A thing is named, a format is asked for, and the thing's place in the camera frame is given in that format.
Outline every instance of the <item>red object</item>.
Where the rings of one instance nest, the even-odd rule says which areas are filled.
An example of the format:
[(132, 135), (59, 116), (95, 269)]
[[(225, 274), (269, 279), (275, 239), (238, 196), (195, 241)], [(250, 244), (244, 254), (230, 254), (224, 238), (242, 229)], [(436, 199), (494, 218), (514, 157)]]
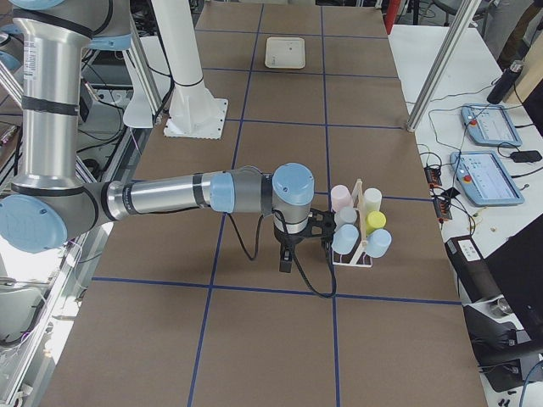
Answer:
[(392, 31), (392, 26), (396, 20), (396, 15), (398, 15), (398, 10), (400, 9), (401, 0), (390, 0), (389, 8), (387, 9), (387, 15), (384, 18), (384, 27), (387, 29), (387, 34), (390, 34)]

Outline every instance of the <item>blue cable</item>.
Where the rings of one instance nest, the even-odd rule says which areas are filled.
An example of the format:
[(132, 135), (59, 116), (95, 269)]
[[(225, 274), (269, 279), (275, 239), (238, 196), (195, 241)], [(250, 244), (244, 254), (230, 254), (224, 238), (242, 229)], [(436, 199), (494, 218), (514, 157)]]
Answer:
[(532, 367), (532, 369), (529, 371), (528, 375), (526, 376), (526, 380), (524, 380), (524, 385), (523, 385), (523, 392), (522, 394), (520, 395), (520, 403), (518, 403), (518, 407), (523, 407), (523, 402), (524, 402), (524, 395), (526, 394), (526, 388), (528, 388), (528, 383), (529, 383), (529, 377), (532, 375), (532, 373), (540, 366), (543, 366), (543, 360), (540, 360), (539, 362), (537, 362), (534, 367)]

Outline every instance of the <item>brown table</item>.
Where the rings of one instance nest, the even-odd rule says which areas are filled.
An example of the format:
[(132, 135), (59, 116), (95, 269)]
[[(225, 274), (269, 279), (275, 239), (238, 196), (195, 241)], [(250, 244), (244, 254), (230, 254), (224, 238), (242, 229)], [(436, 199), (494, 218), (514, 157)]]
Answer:
[[(269, 36), (302, 36), (303, 70), (263, 65)], [(230, 107), (220, 141), (157, 128), (137, 179), (296, 161), (327, 208), (339, 183), (383, 191), (393, 245), (371, 269), (337, 269), (339, 295), (277, 271), (266, 219), (243, 256), (209, 210), (115, 226), (42, 406), (484, 406), (462, 307), (378, 11), (206, 3), (207, 87)], [(236, 215), (245, 239), (257, 217)], [(299, 246), (321, 290), (318, 243)]]

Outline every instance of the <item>black bracket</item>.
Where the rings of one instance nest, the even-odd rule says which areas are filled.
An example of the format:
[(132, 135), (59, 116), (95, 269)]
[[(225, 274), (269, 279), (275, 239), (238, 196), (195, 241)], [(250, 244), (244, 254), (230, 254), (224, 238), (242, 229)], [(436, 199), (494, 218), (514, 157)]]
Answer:
[(305, 239), (321, 239), (321, 245), (325, 250), (328, 250), (333, 239), (333, 232), (336, 224), (333, 220), (333, 213), (330, 211), (321, 211), (318, 209), (310, 209), (307, 226), (303, 231), (298, 233), (285, 233), (274, 226), (273, 234), (281, 243), (279, 257), (279, 271), (289, 273), (292, 269), (292, 251), (296, 246)]

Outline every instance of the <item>black bottle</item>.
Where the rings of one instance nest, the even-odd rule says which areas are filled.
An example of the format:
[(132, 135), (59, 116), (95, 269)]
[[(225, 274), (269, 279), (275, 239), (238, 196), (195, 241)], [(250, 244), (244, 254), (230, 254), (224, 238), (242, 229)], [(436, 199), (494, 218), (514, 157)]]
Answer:
[(524, 62), (517, 60), (513, 61), (511, 66), (503, 71), (501, 78), (494, 85), (494, 89), (490, 92), (490, 95), (486, 98), (488, 103), (498, 104), (506, 96), (509, 89), (517, 78), (520, 76), (524, 67)]

